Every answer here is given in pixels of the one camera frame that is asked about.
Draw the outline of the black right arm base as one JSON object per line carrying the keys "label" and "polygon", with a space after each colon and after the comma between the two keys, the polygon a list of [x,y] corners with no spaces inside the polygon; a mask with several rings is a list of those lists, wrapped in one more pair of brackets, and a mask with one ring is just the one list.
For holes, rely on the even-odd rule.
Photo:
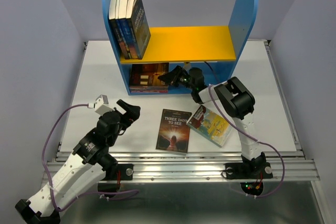
{"label": "black right arm base", "polygon": [[245,163],[226,163],[221,172],[223,178],[229,180],[257,180],[272,179],[273,173],[270,163],[266,162],[257,168],[251,168]]}

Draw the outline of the Huckleberry Finn paperback book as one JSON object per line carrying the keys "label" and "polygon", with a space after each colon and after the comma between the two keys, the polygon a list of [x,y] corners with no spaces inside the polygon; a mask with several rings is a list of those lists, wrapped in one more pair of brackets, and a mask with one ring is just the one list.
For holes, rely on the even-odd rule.
{"label": "Huckleberry Finn paperback book", "polygon": [[186,125],[218,147],[223,147],[232,127],[220,115],[200,105]]}

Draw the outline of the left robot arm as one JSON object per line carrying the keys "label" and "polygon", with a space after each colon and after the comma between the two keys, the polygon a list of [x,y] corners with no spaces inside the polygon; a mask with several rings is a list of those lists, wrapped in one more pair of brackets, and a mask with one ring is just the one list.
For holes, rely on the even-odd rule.
{"label": "left robot arm", "polygon": [[94,103],[83,106],[93,109],[98,115],[97,125],[74,147],[62,165],[52,175],[43,157],[41,159],[47,183],[29,199],[21,199],[15,208],[26,223],[60,223],[60,214],[77,199],[90,195],[89,189],[102,180],[114,180],[116,185],[97,194],[106,200],[118,200],[120,195],[127,198],[138,194],[138,190],[120,191],[121,180],[131,180],[133,165],[120,165],[109,153],[117,138],[140,117],[141,108],[118,100],[124,109],[121,113],[109,105],[108,98],[100,95]]}

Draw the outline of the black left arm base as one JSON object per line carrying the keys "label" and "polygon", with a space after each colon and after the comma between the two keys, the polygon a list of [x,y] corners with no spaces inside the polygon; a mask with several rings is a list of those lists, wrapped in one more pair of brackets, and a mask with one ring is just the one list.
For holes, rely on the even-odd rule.
{"label": "black left arm base", "polygon": [[133,164],[118,164],[115,170],[108,170],[105,177],[98,182],[98,192],[117,193],[121,188],[121,181],[133,179]]}

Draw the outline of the Nineteen Eighty-Four book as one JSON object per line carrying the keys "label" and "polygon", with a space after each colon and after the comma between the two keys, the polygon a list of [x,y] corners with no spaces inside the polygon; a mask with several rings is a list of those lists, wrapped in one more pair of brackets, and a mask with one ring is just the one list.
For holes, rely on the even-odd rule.
{"label": "Nineteen Eighty-Four book", "polygon": [[131,14],[135,49],[138,59],[142,59],[149,44],[151,33],[142,0],[134,0]]}

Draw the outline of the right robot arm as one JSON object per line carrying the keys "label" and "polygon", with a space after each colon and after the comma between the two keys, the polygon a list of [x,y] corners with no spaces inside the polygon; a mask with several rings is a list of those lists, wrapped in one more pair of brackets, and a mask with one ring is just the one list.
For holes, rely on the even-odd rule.
{"label": "right robot arm", "polygon": [[255,98],[238,78],[232,77],[217,85],[206,85],[200,68],[186,71],[177,66],[158,79],[170,86],[190,89],[193,100],[198,104],[219,101],[226,114],[233,119],[230,125],[238,131],[242,162],[225,164],[223,172],[227,179],[266,177],[269,164],[259,148],[258,140],[252,137],[255,132]]}

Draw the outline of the dark orange cover book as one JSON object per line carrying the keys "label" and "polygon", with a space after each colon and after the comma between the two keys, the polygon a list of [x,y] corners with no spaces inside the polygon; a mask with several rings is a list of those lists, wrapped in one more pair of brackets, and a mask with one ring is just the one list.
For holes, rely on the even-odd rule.
{"label": "dark orange cover book", "polygon": [[130,88],[167,89],[168,85],[159,76],[168,73],[169,63],[133,64],[130,73]]}

